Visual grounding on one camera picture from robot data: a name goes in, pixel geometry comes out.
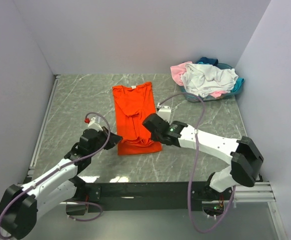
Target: white bracket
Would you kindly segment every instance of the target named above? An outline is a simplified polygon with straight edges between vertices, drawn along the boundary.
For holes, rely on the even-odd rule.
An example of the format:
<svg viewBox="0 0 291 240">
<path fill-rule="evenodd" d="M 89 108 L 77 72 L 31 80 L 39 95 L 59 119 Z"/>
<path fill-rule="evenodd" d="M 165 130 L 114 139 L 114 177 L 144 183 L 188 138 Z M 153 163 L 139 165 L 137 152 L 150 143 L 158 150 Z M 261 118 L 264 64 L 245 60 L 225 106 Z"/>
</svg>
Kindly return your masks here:
<svg viewBox="0 0 291 240">
<path fill-rule="evenodd" d="M 88 129 L 95 129 L 95 130 L 97 130 L 97 131 L 102 131 L 102 127 L 100 126 L 99 122 L 97 122 L 97 119 L 96 119 L 96 117 L 94 116 L 94 117 L 92 117 L 92 118 L 90 119 L 90 122 L 89 122 L 87 128 L 88 128 Z"/>
<path fill-rule="evenodd" d="M 44 214 L 59 205 L 60 203 L 71 199 L 76 193 L 77 187 L 71 181 L 65 181 L 52 191 L 37 206 L 36 219 L 40 219 Z"/>
<path fill-rule="evenodd" d="M 49 171 L 39 176 L 37 179 L 22 185 L 21 187 L 26 190 L 29 187 L 35 185 L 35 189 L 30 190 L 27 194 L 29 196 L 34 195 L 35 199 L 37 200 L 37 205 L 40 206 L 47 199 L 47 196 L 51 192 L 53 192 L 59 185 L 63 184 L 65 181 L 77 175 L 78 166 L 74 164 L 68 165 L 61 169 L 62 165 L 69 162 L 71 162 L 70 159 L 63 158 L 56 166 L 51 168 Z M 56 169 L 59 169 L 59 171 L 56 172 L 53 176 L 51 176 L 49 179 L 45 180 L 41 184 L 37 184 L 39 180 L 43 179 Z"/>
<path fill-rule="evenodd" d="M 217 136 L 205 131 L 196 130 L 188 125 L 181 131 L 181 137 L 178 139 L 180 147 L 196 149 L 195 134 L 199 139 L 200 152 L 215 156 L 227 164 L 231 165 L 231 152 L 235 152 L 239 146 L 237 139 Z"/>
<path fill-rule="evenodd" d="M 160 109 L 157 111 L 157 115 L 163 120 L 170 122 L 171 116 L 171 107 L 169 106 L 160 106 Z"/>
</svg>

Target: clothing pile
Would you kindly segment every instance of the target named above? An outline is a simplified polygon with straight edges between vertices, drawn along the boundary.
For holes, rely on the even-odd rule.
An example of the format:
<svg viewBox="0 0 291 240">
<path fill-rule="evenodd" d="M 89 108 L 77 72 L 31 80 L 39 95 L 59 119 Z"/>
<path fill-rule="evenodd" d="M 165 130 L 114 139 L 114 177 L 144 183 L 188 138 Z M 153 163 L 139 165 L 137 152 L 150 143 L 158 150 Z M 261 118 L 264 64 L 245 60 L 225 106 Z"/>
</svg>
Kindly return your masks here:
<svg viewBox="0 0 291 240">
<path fill-rule="evenodd" d="M 176 84 L 184 86 L 188 93 L 202 98 L 208 95 L 218 98 L 237 91 L 244 81 L 234 68 L 220 69 L 218 63 L 217 59 L 202 57 L 197 64 L 188 61 L 172 66 L 171 75 Z"/>
</svg>

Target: black metal beam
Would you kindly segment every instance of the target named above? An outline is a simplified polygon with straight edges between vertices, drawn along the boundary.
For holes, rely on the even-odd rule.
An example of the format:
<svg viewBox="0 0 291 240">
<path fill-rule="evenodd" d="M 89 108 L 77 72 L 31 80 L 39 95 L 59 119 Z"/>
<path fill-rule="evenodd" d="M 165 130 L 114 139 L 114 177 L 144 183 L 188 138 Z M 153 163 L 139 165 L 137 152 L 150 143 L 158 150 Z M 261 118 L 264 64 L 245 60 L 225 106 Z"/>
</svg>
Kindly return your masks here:
<svg viewBox="0 0 291 240">
<path fill-rule="evenodd" d="M 192 183 L 191 205 L 193 211 L 202 211 L 202 201 L 197 199 L 196 196 L 205 184 L 205 181 L 194 181 Z M 89 201 L 101 205 L 104 211 L 188 208 L 188 182 L 186 181 L 87 183 L 85 188 L 89 195 Z M 228 191 L 223 193 L 224 200 L 229 200 L 230 196 L 231 194 Z M 73 211 L 71 209 L 71 206 L 67 207 L 68 215 L 80 215 L 78 206 L 73 206 Z M 96 207 L 89 206 L 90 213 L 98 211 L 99 209 Z"/>
</svg>

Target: cable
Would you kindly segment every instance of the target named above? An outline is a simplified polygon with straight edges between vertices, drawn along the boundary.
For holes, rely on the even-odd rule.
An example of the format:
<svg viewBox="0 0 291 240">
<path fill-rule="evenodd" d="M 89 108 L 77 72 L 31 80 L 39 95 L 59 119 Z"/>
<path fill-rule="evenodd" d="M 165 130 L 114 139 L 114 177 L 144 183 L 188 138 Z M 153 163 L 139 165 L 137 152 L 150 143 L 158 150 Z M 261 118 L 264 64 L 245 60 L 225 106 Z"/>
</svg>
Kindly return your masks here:
<svg viewBox="0 0 291 240">
<path fill-rule="evenodd" d="M 159 105 L 161 106 L 163 103 L 165 103 L 166 101 L 168 101 L 169 99 L 175 97 L 175 96 L 178 96 L 178 95 L 191 95 L 191 96 L 194 96 L 196 97 L 203 105 L 203 110 L 202 110 L 202 113 L 201 113 L 201 116 L 199 118 L 199 120 L 196 122 L 196 125 L 195 125 L 195 129 L 197 130 L 198 129 L 198 126 L 205 114 L 205 111 L 206 111 L 206 105 L 204 103 L 204 101 L 197 95 L 195 94 L 192 94 L 192 93 L 188 93 L 188 92 L 181 92 L 181 93 L 178 93 L 178 94 L 175 94 L 175 95 L 172 95 L 168 98 L 166 98 L 165 100 L 163 100 L 162 102 L 159 103 Z M 194 159 L 194 164 L 193 164 L 193 169 L 192 169 L 192 172 L 191 172 L 191 175 L 190 175 L 190 180 L 189 180 L 189 183 L 188 183 L 188 186 L 187 186 L 187 209 L 188 209 L 188 214 L 189 214 L 189 218 L 190 218 L 190 221 L 194 227 L 194 229 L 201 233 L 201 234 L 206 234 L 206 233 L 209 233 L 211 232 L 212 230 L 214 230 L 220 223 L 221 221 L 224 219 L 224 217 L 226 216 L 226 213 L 228 212 L 234 198 L 235 198 L 235 191 L 236 191 L 236 186 L 233 186 L 233 189 L 232 189 L 232 194 L 231 194 L 231 197 L 230 197 L 230 200 L 223 212 L 223 214 L 218 218 L 217 222 L 212 226 L 210 227 L 209 229 L 207 230 L 200 230 L 198 228 L 198 226 L 196 225 L 195 221 L 194 221 L 194 218 L 193 218 L 193 215 L 192 215 L 192 208 L 191 208 L 191 190 L 192 190 L 192 182 L 193 182 L 193 179 L 194 179 L 194 175 L 195 175 L 195 171 L 196 171 L 196 166 L 197 166 L 197 163 L 198 163 L 198 158 L 199 158 L 199 139 L 198 139 L 198 134 L 195 133 L 195 146 L 196 146 L 196 153 L 195 153 L 195 159 Z"/>
<path fill-rule="evenodd" d="M 79 218 L 75 218 L 73 216 L 68 216 L 70 219 L 73 219 L 73 220 L 78 221 L 78 222 L 90 222 L 90 221 L 93 221 L 93 220 L 97 219 L 98 217 L 100 217 L 102 212 L 104 211 L 99 204 L 96 204 L 96 203 L 93 203 L 93 202 L 72 201 L 72 200 L 70 200 L 70 201 L 68 201 L 68 203 L 88 204 L 88 205 L 96 206 L 98 209 L 100 209 L 99 214 L 97 216 L 93 217 L 93 218 L 90 218 L 90 219 L 79 219 Z"/>
<path fill-rule="evenodd" d="M 86 155 L 86 156 L 83 156 L 83 157 L 80 157 L 80 158 L 78 158 L 78 159 L 76 159 L 76 160 L 73 160 L 73 161 L 71 161 L 71 162 L 67 162 L 67 163 L 65 163 L 65 164 L 63 164 L 62 166 L 60 166 L 60 168 L 57 168 L 57 169 L 55 169 L 54 171 L 52 171 L 51 173 L 49 173 L 47 176 L 45 176 L 44 178 L 42 178 L 41 180 L 39 180 L 38 182 L 36 182 L 35 183 L 35 185 L 40 185 L 41 183 L 43 183 L 44 181 L 46 181 L 47 179 L 49 179 L 49 178 L 51 178 L 55 173 L 57 173 L 57 172 L 59 172 L 61 169 L 63 169 L 63 168 L 65 168 L 65 167 L 67 167 L 67 166 L 69 166 L 69 165 L 72 165 L 72 164 L 75 164 L 75 163 L 77 163 L 77 162 L 79 162 L 79 161 L 82 161 L 82 160 L 85 160 L 85 159 L 87 159 L 87 158 L 91 158 L 91 157 L 93 157 L 94 155 L 96 155 L 97 153 L 99 153 L 106 145 L 107 145 L 107 143 L 108 143 L 108 141 L 109 141 L 109 139 L 110 139 L 110 132 L 111 132 L 111 130 L 110 130 L 110 124 L 108 123 L 108 121 L 106 120 L 106 118 L 104 117 L 104 116 L 102 116 L 101 114 L 99 114 L 99 113 L 97 113 L 97 112 L 93 112 L 93 111 L 91 111 L 91 112 L 88 112 L 86 115 L 85 115 L 85 118 L 87 118 L 88 117 L 88 115 L 90 115 L 90 114 L 94 114 L 94 115 L 97 115 L 97 116 L 99 116 L 100 118 L 102 118 L 104 121 L 105 121 L 105 123 L 106 123 L 106 126 L 107 126 L 107 128 L 108 128 L 108 135 L 107 135 L 107 138 L 106 138 L 106 141 L 105 141 L 105 143 L 97 150 L 97 151 L 95 151 L 95 152 L 93 152 L 93 153 L 91 153 L 91 154 L 89 154 L 89 155 Z M 7 213 L 7 211 L 8 211 L 8 209 L 18 200 L 18 199 L 20 199 L 23 195 L 25 195 L 26 193 L 28 193 L 29 191 L 31 191 L 32 189 L 34 189 L 36 186 L 35 185 L 33 185 L 33 186 L 30 186 L 28 189 L 26 189 L 26 190 L 23 190 L 23 192 L 22 193 L 20 193 L 18 196 L 16 196 L 11 202 L 9 202 L 9 204 L 3 209 L 3 211 L 2 211 L 2 213 L 0 214 L 0 227 L 1 227 L 1 223 L 2 223 L 2 220 L 3 220 L 3 218 L 4 218 L 4 215 Z M 88 204 L 90 204 L 90 205 L 94 205 L 94 206 L 97 206 L 100 210 L 101 210 L 101 212 L 100 212 L 100 214 L 99 215 L 97 215 L 96 217 L 94 217 L 94 218 L 92 218 L 92 220 L 94 220 L 94 219 L 96 219 L 96 218 L 98 218 L 100 215 L 101 215 L 101 213 L 102 213 L 102 208 L 101 208 L 101 206 L 99 206 L 98 204 L 96 204 L 96 203 L 93 203 L 93 204 L 91 204 L 91 202 L 89 202 Z M 2 234 L 1 234 L 1 231 L 0 231 L 0 238 L 1 239 L 3 239 L 3 240 L 8 240 L 8 239 L 11 239 L 12 238 L 12 235 L 10 235 L 10 236 L 3 236 Z"/>
<path fill-rule="evenodd" d="M 85 202 L 86 202 L 86 203 L 89 202 L 89 195 L 88 195 L 88 194 L 85 196 Z M 87 213 L 88 210 L 89 210 L 89 204 L 86 204 L 86 205 L 85 205 L 85 212 Z"/>
</svg>

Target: white cloth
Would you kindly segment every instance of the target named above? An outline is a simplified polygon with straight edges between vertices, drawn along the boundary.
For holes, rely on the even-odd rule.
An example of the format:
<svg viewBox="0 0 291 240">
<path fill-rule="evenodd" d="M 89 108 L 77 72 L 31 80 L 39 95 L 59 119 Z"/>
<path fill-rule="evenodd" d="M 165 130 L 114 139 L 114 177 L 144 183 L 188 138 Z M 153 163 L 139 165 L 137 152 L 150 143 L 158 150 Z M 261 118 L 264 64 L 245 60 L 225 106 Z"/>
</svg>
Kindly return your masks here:
<svg viewBox="0 0 291 240">
<path fill-rule="evenodd" d="M 181 75 L 188 93 L 205 98 L 216 91 L 230 91 L 234 88 L 238 75 L 235 69 L 219 69 L 210 64 L 187 63 L 186 72 Z"/>
</svg>

